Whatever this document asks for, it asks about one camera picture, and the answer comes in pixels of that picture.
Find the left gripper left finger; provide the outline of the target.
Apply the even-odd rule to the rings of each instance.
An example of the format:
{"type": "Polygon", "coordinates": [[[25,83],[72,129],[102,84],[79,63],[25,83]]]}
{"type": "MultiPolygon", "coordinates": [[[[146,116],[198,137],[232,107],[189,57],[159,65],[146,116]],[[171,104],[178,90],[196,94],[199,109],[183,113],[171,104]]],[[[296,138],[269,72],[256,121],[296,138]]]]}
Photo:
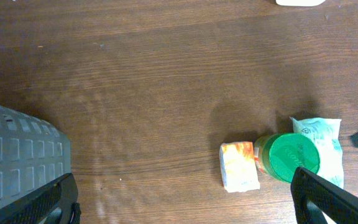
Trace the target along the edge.
{"type": "Polygon", "coordinates": [[[81,208],[73,174],[66,173],[0,209],[0,223],[79,224],[81,208]]]}

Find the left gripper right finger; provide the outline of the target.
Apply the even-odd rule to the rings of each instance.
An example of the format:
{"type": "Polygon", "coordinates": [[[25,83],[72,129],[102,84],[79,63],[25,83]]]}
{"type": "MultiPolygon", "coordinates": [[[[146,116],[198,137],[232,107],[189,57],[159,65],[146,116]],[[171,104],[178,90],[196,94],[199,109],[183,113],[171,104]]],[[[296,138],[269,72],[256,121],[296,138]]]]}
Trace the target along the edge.
{"type": "Polygon", "coordinates": [[[358,197],[304,167],[297,167],[291,195],[298,223],[358,223],[358,197]]]}

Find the mint green plastic packet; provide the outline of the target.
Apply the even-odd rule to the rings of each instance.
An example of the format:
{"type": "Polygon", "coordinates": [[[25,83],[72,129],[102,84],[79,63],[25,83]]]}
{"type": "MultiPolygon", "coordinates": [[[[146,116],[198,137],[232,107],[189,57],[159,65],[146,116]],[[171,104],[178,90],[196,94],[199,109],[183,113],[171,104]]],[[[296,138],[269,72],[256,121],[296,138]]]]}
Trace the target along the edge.
{"type": "Polygon", "coordinates": [[[293,124],[293,131],[309,138],[319,152],[320,165],[317,174],[343,189],[343,151],[339,142],[341,119],[309,118],[296,120],[293,117],[290,119],[293,124]]]}

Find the green-lid jar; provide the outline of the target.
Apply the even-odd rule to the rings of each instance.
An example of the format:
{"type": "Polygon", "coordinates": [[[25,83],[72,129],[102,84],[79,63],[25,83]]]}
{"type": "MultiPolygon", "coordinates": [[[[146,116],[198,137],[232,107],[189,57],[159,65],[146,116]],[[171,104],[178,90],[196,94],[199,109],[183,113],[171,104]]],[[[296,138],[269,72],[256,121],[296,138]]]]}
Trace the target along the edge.
{"type": "Polygon", "coordinates": [[[292,181],[298,167],[317,173],[321,162],[312,140],[297,133],[258,138],[254,144],[254,159],[259,171],[288,183],[292,181]]]}

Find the orange tissue packet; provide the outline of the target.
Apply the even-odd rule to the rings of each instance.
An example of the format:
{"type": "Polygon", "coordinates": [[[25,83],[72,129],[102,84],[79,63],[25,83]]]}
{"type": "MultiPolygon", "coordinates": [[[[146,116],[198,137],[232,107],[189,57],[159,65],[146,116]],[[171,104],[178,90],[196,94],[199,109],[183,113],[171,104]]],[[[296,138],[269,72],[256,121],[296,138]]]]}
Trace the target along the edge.
{"type": "Polygon", "coordinates": [[[228,193],[260,189],[252,142],[221,144],[219,162],[223,186],[228,193]]]}

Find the white barcode scanner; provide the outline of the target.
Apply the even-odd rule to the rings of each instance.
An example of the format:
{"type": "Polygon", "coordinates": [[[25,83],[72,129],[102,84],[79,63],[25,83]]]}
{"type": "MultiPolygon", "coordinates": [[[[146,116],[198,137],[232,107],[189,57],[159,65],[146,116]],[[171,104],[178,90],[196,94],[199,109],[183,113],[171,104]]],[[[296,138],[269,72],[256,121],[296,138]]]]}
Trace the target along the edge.
{"type": "Polygon", "coordinates": [[[275,0],[280,6],[291,6],[291,7],[313,7],[318,6],[326,0],[275,0]]]}

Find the grey plastic basket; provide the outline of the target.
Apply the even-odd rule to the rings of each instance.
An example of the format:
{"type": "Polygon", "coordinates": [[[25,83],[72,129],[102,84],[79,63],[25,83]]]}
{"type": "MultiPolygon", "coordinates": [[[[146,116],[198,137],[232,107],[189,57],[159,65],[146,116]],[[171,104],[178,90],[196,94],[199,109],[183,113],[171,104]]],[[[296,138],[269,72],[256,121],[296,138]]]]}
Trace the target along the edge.
{"type": "Polygon", "coordinates": [[[70,141],[63,132],[0,106],[0,209],[70,171],[70,141]]]}

